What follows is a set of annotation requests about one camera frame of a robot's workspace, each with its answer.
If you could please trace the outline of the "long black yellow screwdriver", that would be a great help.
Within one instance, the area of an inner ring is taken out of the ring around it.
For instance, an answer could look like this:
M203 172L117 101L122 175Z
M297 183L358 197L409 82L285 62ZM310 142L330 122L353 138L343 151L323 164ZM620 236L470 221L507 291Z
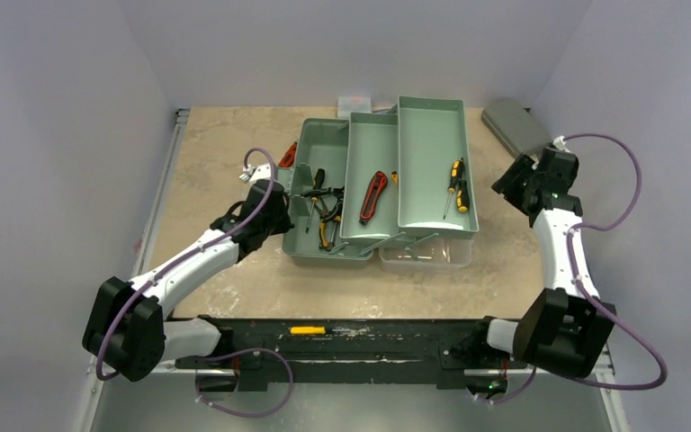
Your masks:
M444 206L444 214L443 214L443 219L446 219L446 216L449 212L449 207L451 205L451 201L453 197L455 196L457 186L459 182L463 179L463 173L464 173L464 158L460 157L456 159L453 162L451 173L450 173L450 181L448 185L448 197L446 200L446 204Z

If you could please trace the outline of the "yellow needle nose pliers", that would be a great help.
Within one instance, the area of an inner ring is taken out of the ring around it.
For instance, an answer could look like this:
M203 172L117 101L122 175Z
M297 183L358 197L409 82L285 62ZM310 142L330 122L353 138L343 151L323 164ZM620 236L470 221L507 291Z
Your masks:
M330 251L335 244L339 225L342 221L342 206L324 211L319 218L319 249Z

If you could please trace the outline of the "medium black yellow screwdriver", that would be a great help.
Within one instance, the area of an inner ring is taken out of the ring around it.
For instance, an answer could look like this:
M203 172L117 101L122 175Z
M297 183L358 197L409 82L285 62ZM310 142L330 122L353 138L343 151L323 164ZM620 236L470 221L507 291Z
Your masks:
M309 217L307 219L307 224L305 227L306 233L308 233L310 231L310 224L311 224L312 219L313 219L313 213L315 210L315 206L316 206L316 203L320 197L319 191L322 190L322 186L324 184L325 177L326 177L326 171L324 168L319 168L313 177L312 189L314 190L315 193L310 196L310 213L309 213Z

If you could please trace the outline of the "black wire stripper pliers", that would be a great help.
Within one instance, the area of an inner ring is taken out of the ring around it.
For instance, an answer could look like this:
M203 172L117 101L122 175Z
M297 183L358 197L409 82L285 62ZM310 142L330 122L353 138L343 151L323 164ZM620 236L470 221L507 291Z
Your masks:
M301 197L303 198L310 198L311 195L313 195L315 192L314 190L308 190L304 193L301 194ZM319 200L316 203L315 210L318 212L319 217L320 214L324 211L329 211L334 209L336 206L341 205L342 210L343 210L343 202L344 202L344 196L345 196L345 188L344 187L338 187L338 188L325 188L319 191L320 197ZM329 208L325 202L325 198L333 196L335 198L335 204L332 208Z

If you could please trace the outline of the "green plastic tool box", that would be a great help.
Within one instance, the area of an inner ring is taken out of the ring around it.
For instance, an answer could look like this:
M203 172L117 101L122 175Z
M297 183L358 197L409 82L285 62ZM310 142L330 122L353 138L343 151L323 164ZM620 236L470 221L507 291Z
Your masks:
M280 172L293 222L283 252L298 266L462 269L479 229L469 159L460 100L403 95L383 111L309 118Z

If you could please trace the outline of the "red black utility knife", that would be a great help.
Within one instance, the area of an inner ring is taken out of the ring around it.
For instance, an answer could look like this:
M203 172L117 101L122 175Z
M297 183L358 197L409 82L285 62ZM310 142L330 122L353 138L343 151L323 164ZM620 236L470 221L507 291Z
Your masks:
M374 217L377 210L378 201L387 183L388 177L380 170L376 171L372 176L364 195L359 213L359 223L362 226L366 226Z

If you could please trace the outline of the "stubby black yellow screwdriver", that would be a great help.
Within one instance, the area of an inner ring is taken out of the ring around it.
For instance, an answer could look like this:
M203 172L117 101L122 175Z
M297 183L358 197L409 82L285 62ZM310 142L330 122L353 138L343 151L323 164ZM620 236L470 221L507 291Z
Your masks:
M471 199L469 194L468 182L461 179L457 185L456 208L460 213L465 213L470 209Z

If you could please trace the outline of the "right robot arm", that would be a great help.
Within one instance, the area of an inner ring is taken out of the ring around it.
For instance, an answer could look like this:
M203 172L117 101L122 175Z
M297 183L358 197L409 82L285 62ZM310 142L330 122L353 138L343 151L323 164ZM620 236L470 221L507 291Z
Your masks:
M527 216L538 240L543 290L519 321L492 319L487 332L469 343L471 359L490 366L504 353L566 378L592 372L615 324L602 305L588 271L575 225L583 209L570 188L578 158L544 148L538 159L519 156L493 185L495 193Z

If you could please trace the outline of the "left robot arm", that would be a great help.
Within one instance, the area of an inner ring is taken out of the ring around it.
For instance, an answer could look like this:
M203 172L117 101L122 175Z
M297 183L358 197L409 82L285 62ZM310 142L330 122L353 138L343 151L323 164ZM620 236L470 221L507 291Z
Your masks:
M211 223L192 245L163 265L124 281L111 277L97 291L82 346L95 355L101 381L122 375L136 382L164 360L198 356L211 368L226 365L232 344L204 319L168 323L189 294L240 263L271 236L293 228L290 199L270 179L256 181L247 198Z

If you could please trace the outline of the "red adjustable wrench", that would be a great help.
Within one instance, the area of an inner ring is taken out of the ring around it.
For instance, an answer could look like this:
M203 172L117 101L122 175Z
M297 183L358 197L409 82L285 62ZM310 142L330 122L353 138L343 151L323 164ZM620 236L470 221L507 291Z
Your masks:
M279 168L289 168L292 167L296 158L298 142L294 141L290 147L286 150L283 157L278 162L277 166Z

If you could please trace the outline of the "grey sharpening stone block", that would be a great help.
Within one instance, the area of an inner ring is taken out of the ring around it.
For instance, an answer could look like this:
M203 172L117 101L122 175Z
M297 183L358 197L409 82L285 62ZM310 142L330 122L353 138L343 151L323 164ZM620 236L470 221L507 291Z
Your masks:
M513 98L500 99L486 106L481 120L514 158L533 155L552 143L542 124Z

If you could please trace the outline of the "yellow precision screwdriver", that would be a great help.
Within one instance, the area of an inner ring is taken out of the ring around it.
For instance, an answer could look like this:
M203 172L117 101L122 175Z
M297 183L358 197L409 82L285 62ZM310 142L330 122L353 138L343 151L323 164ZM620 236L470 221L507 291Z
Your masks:
M289 334L291 336L318 336L347 332L351 332L351 329L325 326L293 326L289 329Z

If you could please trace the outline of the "small clear parts box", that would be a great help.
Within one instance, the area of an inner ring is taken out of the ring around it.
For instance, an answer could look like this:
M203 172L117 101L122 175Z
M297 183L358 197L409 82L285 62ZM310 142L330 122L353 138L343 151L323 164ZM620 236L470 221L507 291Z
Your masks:
M337 118L348 120L352 113L371 113L372 98L369 96L339 96Z

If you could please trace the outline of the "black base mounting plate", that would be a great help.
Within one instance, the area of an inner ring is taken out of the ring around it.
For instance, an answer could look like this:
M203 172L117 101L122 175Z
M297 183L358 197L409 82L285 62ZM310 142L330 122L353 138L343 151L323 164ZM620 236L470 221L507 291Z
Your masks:
M270 383L428 384L497 399L507 371L522 363L486 346L484 319L214 319L221 339L208 355L176 360L178 369L238 373L242 392ZM293 326L351 332L291 336Z

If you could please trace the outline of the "aluminium rail frame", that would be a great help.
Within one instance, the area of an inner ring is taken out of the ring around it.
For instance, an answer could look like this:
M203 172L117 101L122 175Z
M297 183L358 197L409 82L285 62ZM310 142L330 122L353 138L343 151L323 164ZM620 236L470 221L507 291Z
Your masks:
M413 99L386 113L307 119L290 164L246 166L247 197L184 251L128 280L102 283L83 347L101 380L137 382L168 362L221 369L241 392L269 383L433 384L498 403L510 366L588 383L620 322L589 276L579 160L562 139L520 155L492 185L538 239L543 290L520 319L171 319L175 307L275 235L301 266L362 268L376 248L470 239L480 228L465 112Z

